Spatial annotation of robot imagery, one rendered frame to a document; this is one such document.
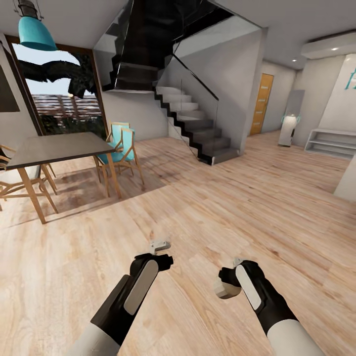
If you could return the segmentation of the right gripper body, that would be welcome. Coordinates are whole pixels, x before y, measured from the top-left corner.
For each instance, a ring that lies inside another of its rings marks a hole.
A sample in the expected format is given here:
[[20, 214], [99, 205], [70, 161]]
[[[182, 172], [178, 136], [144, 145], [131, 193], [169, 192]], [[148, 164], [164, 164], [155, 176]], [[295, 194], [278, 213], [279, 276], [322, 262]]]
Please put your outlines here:
[[236, 287], [241, 287], [241, 285], [238, 285], [233, 278], [233, 275], [235, 274], [234, 270], [236, 271], [235, 268], [223, 267], [222, 268], [222, 281], [226, 282], [226, 283], [230, 283]]

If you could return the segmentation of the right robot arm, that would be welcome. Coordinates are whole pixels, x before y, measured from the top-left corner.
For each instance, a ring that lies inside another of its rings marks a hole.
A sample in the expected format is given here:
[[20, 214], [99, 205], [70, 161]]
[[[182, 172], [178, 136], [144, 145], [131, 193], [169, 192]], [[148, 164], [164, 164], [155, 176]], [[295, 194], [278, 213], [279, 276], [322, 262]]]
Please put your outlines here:
[[219, 272], [223, 282], [242, 287], [275, 356], [326, 356], [265, 278], [257, 262], [234, 257], [233, 268]]

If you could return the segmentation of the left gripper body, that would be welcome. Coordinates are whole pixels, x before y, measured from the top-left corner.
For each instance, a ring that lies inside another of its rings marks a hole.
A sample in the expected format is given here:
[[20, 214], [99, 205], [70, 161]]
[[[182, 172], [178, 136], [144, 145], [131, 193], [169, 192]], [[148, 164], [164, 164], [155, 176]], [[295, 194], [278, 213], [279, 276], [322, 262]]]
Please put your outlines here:
[[169, 256], [167, 254], [162, 256], [155, 256], [155, 259], [159, 264], [159, 272], [170, 269], [171, 266], [169, 263]]

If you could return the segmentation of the pillar candle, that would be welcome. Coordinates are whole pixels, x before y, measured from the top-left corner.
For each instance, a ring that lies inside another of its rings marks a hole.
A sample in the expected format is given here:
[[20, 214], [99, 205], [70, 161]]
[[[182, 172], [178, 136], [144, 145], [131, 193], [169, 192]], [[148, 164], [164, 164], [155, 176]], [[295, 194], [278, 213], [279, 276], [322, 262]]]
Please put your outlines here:
[[213, 278], [212, 288], [214, 293], [223, 300], [239, 295], [242, 290], [242, 287], [223, 282], [218, 274]]

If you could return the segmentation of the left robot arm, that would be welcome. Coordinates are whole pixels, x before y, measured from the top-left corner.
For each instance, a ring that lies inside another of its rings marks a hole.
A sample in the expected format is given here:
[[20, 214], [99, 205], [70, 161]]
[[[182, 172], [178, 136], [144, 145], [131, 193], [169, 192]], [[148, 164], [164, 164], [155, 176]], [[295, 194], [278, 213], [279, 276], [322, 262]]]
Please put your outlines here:
[[117, 356], [155, 277], [174, 264], [173, 257], [156, 253], [170, 247], [170, 241], [159, 241], [134, 257], [130, 275], [120, 279], [64, 356]]

